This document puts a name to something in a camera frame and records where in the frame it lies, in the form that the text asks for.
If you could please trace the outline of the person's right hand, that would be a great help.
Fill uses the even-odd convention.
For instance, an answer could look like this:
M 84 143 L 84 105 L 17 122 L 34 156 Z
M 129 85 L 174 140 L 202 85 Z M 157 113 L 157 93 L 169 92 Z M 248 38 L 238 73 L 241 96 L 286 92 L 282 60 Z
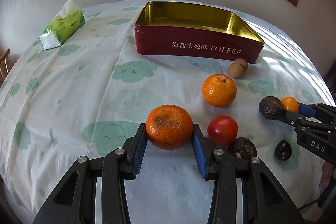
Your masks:
M 319 188 L 327 187 L 332 177 L 335 178 L 335 167 L 328 162 L 324 162 L 322 166 L 322 176 L 319 182 Z

